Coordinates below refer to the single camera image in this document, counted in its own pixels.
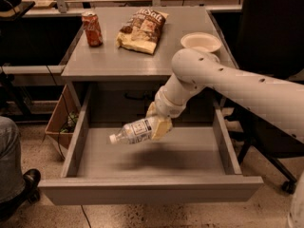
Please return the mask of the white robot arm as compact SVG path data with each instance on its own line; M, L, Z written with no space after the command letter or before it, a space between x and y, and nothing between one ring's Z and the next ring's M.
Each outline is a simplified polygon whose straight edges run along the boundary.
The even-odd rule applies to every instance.
M241 108L242 129L253 146L277 158L304 152L304 86L224 66L206 52L183 48L171 61L172 75L155 95L148 116L174 119L209 87Z

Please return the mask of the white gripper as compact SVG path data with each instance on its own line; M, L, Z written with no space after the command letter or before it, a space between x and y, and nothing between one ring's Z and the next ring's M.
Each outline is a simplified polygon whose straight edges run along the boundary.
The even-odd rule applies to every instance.
M162 86L156 93L154 102L149 105L146 111L146 117L152 117L156 114L162 116L157 117L155 120L155 129L152 134L153 140L159 140L167 134L173 127L171 119L178 118L185 109L185 105L176 105L171 103L166 98L164 90L165 87Z

